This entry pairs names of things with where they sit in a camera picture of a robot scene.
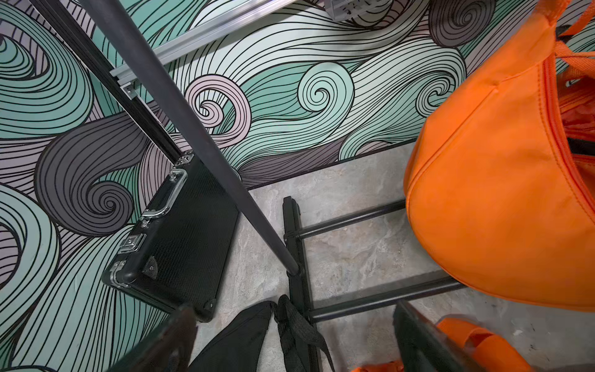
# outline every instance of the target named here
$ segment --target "case handle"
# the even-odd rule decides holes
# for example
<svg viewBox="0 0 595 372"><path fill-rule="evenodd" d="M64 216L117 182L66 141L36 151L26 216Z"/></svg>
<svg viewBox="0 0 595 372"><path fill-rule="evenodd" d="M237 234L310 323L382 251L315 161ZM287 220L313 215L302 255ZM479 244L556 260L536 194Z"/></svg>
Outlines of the case handle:
<svg viewBox="0 0 595 372"><path fill-rule="evenodd" d="M182 190L182 187L184 186L186 180L188 179L188 173L183 169L174 168L171 170L169 177L170 177L171 182L176 183L171 190L171 194L170 194L169 198L167 198L167 201L165 202L165 205L163 206L163 208L156 210L156 211L146 210L143 212L143 214L140 216L140 226L141 227L147 227L147 225L149 224L149 222L151 220L154 220L156 218L161 218L161 217L165 216L170 211L171 206L174 205L174 202L176 201L178 194L180 193L180 191Z"/></svg>

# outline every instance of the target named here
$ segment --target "gray floor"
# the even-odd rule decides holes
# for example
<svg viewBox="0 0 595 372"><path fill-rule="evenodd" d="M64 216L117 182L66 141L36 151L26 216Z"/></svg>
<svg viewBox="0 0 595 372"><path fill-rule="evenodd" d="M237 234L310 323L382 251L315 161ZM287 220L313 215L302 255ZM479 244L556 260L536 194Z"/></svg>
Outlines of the gray floor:
<svg viewBox="0 0 595 372"><path fill-rule="evenodd" d="M370 155L251 191L283 234L281 203L297 200L304 226L399 199L412 145ZM403 211L328 232L305 241L316 306L382 290L407 277L439 270L417 242ZM256 302L288 293L284 268L242 218L222 288L217 315L198 329L193 355L237 313ZM595 314L504 301L462 289L413 301L430 320L465 314L505 337L531 364L543 369L595 363ZM393 308L318 324L337 371L399 357L392 330ZM323 357L324 371L330 371ZM259 371L284 371L277 327L265 339Z"/></svg>

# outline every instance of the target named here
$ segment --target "wave mural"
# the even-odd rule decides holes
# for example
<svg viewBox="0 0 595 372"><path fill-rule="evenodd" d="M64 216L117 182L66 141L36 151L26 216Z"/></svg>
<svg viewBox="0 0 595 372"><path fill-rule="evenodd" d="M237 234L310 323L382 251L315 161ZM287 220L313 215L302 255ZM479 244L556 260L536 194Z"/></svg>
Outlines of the wave mural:
<svg viewBox="0 0 595 372"><path fill-rule="evenodd" d="M97 83L28 2L0 2L2 371L103 371L166 316L99 281L140 216L140 175L163 176Z"/></svg>
<svg viewBox="0 0 595 372"><path fill-rule="evenodd" d="M122 3L156 47L242 1ZM78 2L61 2L121 65ZM258 187L414 140L535 2L386 0L334 22L298 0L166 69ZM560 22L589 3L574 1ZM594 50L595 21L568 45ZM0 370L101 372L165 318L99 275L170 168L30 3L0 1Z"/></svg>

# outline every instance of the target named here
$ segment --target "black case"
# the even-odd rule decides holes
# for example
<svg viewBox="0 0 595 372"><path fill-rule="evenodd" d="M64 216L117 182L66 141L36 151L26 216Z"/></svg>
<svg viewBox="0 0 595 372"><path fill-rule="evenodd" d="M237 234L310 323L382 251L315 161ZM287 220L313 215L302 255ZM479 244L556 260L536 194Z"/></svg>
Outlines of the black case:
<svg viewBox="0 0 595 372"><path fill-rule="evenodd" d="M238 215L215 177L185 152L101 280L166 312L190 303L199 321L211 321Z"/></svg>

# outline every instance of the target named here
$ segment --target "black pole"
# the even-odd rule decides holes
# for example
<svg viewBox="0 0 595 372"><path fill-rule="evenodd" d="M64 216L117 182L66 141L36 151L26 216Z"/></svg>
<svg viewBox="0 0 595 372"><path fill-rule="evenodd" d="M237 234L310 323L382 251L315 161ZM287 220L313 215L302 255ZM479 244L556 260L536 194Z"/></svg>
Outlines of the black pole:
<svg viewBox="0 0 595 372"><path fill-rule="evenodd" d="M300 269L296 260L258 208L252 195L242 185L119 0L81 0L80 3L124 58L140 83L192 146L195 154L275 253L287 272L297 275Z"/></svg>
<svg viewBox="0 0 595 372"><path fill-rule="evenodd" d="M178 146L161 126L161 123L142 104L139 97L130 99L124 94L117 81L109 74L109 71L113 68L111 63L89 39L87 34L83 32L83 29L80 28L60 1L30 0L30 2L89 71L118 101L136 125L153 141L155 146L171 162L176 162L182 156L182 151L178 149Z"/></svg>

